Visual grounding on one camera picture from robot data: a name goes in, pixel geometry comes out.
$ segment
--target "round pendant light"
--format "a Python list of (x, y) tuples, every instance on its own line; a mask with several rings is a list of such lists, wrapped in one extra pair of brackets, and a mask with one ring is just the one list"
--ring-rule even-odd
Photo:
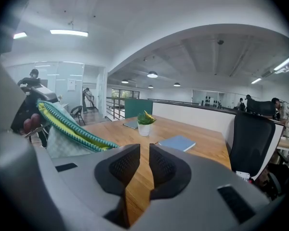
[(158, 75), (154, 71), (150, 71), (149, 74), (147, 75), (149, 78), (156, 78)]

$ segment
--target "white flower pot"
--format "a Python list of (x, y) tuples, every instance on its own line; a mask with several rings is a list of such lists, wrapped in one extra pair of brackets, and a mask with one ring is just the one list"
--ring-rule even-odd
[(151, 124), (149, 125), (141, 125), (138, 124), (138, 131), (141, 136), (148, 136), (150, 133)]

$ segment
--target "wooden tabletop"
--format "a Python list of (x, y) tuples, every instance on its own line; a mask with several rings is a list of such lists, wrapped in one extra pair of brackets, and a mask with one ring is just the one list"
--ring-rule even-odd
[(231, 169), (225, 139), (220, 132), (195, 127), (181, 122), (154, 116), (157, 121), (151, 125), (150, 135), (143, 137), (138, 129), (123, 126), (134, 118), (114, 122), (103, 122), (86, 126), (85, 129), (104, 140), (120, 146), (140, 144), (140, 165), (126, 188), (127, 211), (132, 225), (149, 206), (149, 194), (154, 188), (153, 176), (149, 167), (149, 144), (183, 135), (196, 145), (187, 153), (199, 155), (217, 161)]
[(288, 148), (289, 149), (289, 140), (287, 138), (286, 139), (280, 138), (277, 148), (279, 149), (279, 147), (283, 147), (283, 148)]

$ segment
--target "railing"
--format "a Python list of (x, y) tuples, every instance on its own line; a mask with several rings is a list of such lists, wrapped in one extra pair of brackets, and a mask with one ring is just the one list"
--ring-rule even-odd
[(198, 103), (183, 102), (183, 101), (174, 101), (174, 100), (164, 100), (164, 99), (153, 99), (153, 98), (148, 98), (148, 100), (152, 100), (152, 101), (154, 101), (154, 102), (168, 102), (168, 103), (182, 103), (182, 104), (194, 104), (194, 105), (199, 105)]
[(106, 112), (113, 120), (125, 119), (125, 100), (128, 98), (106, 97)]

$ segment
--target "floor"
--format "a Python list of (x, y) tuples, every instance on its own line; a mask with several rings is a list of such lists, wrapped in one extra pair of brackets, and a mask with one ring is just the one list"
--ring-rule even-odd
[[(98, 110), (95, 110), (95, 112), (93, 112), (92, 110), (88, 109), (87, 113), (82, 114), (82, 118), (83, 121), (85, 122), (86, 125), (83, 124), (82, 120), (80, 119), (80, 123), (78, 121), (78, 118), (76, 118), (76, 122), (77, 124), (80, 124), (82, 127), (83, 126), (87, 126), (87, 125), (92, 125), (95, 123), (100, 123), (100, 122), (106, 122), (109, 121), (108, 118), (104, 118), (99, 112)], [(34, 146), (42, 146), (42, 143), (38, 137), (38, 134), (34, 134), (33, 136), (31, 136), (31, 141), (32, 144)]]

